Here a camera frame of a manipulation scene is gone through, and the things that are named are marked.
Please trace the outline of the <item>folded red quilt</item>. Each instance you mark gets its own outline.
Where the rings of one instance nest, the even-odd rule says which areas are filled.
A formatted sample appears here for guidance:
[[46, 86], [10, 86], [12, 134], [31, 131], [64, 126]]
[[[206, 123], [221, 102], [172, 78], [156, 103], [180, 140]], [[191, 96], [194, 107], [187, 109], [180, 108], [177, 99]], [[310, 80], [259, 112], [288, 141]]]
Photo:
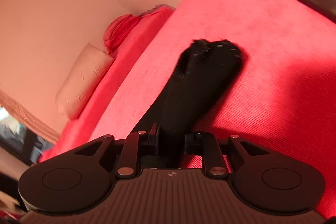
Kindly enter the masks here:
[[114, 53], [140, 20], [139, 16], [133, 14], [125, 14], [116, 18], [106, 28], [103, 35], [106, 50], [110, 54]]

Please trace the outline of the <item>red bed sheet mattress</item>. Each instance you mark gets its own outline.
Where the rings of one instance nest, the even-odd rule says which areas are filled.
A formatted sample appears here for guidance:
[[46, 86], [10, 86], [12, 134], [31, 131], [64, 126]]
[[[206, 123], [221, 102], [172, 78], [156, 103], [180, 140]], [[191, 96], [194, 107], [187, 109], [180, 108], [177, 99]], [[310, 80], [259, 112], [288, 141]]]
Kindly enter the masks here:
[[124, 79], [173, 12], [174, 8], [170, 6], [157, 5], [140, 15], [135, 15], [141, 20], [117, 50], [110, 54], [105, 48], [104, 52], [114, 58], [113, 64], [80, 115], [75, 120], [68, 120], [57, 143], [42, 153], [41, 162], [80, 146], [91, 138]]

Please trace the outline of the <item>black pants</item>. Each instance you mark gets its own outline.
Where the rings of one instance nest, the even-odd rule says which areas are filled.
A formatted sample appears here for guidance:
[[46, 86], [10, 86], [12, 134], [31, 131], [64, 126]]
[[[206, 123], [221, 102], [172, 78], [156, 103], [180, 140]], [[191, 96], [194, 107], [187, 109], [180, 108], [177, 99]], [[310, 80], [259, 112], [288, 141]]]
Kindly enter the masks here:
[[185, 135], [231, 87], [243, 66], [242, 51], [228, 41], [194, 40], [184, 50], [159, 96], [134, 127], [150, 131], [159, 123], [158, 153], [141, 148], [143, 168], [179, 168]]

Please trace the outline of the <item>pink lace curtain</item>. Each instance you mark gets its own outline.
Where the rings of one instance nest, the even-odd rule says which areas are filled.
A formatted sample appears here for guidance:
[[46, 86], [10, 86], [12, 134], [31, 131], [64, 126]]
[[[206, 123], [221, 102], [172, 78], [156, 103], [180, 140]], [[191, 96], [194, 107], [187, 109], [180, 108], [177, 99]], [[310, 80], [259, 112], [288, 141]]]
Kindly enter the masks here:
[[40, 119], [31, 114], [29, 110], [23, 107], [22, 104], [11, 98], [11, 96], [7, 95], [2, 90], [1, 106], [4, 107], [17, 121], [24, 124], [36, 135], [54, 144], [59, 140], [60, 134], [58, 132], [43, 123]]

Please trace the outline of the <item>dark framed window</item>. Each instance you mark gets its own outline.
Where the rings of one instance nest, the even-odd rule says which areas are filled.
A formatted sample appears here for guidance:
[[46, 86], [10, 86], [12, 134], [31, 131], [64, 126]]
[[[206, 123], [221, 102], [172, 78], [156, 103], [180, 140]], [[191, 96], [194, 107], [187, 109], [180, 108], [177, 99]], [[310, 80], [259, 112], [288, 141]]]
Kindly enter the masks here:
[[42, 153], [54, 146], [38, 136], [1, 107], [1, 147], [26, 165], [39, 162]]

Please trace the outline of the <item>light pink pillow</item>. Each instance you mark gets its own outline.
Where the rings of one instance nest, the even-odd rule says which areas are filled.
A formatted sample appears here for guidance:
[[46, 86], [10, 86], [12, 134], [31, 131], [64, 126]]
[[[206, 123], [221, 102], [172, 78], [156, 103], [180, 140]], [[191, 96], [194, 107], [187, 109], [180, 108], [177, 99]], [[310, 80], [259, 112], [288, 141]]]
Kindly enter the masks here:
[[112, 56], [88, 43], [56, 93], [55, 102], [60, 114], [70, 121], [75, 120], [113, 62]]

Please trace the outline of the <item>pink blanket on bed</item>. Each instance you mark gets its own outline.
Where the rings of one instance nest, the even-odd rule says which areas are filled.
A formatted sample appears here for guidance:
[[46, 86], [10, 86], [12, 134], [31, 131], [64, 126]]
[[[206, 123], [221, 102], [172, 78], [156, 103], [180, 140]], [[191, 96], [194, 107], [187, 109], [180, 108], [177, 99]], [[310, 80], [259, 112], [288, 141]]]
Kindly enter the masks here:
[[318, 169], [317, 210], [335, 215], [335, 24], [297, 0], [183, 0], [110, 101], [92, 139], [125, 138], [195, 39], [227, 39], [243, 52], [228, 94], [197, 123], [242, 134]]

